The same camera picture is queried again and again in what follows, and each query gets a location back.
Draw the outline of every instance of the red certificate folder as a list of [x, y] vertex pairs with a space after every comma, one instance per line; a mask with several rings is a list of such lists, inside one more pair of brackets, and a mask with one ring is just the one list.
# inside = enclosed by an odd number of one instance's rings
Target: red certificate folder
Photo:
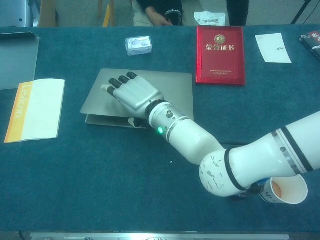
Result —
[[245, 84], [243, 28], [197, 26], [196, 83]]

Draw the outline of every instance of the laptop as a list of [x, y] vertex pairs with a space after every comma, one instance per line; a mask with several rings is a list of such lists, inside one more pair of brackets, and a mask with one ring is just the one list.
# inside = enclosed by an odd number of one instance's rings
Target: laptop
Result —
[[128, 122], [129, 118], [132, 118], [131, 114], [114, 97], [101, 89], [101, 85], [108, 85], [111, 78], [118, 79], [126, 76], [128, 72], [145, 78], [162, 92], [166, 101], [190, 119], [194, 119], [193, 77], [190, 73], [103, 68], [81, 109], [81, 113], [86, 115], [87, 124], [132, 128]]

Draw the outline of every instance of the white paper cup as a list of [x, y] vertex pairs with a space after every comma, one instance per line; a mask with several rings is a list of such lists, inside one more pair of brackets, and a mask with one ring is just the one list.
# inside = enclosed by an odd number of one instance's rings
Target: white paper cup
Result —
[[300, 204], [308, 195], [308, 186], [301, 175], [271, 177], [264, 185], [260, 197], [268, 203]]

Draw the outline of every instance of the black pants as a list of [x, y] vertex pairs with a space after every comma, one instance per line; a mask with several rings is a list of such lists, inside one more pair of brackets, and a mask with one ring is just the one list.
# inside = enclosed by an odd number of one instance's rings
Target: black pants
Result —
[[247, 23], [249, 0], [226, 0], [230, 26], [245, 26]]

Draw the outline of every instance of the green indicator light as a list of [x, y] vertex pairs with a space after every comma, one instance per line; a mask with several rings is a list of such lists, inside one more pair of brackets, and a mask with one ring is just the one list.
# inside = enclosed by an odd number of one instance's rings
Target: green indicator light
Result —
[[158, 127], [158, 133], [160, 133], [160, 134], [163, 134], [163, 133], [164, 133], [164, 130], [163, 130], [162, 127]]

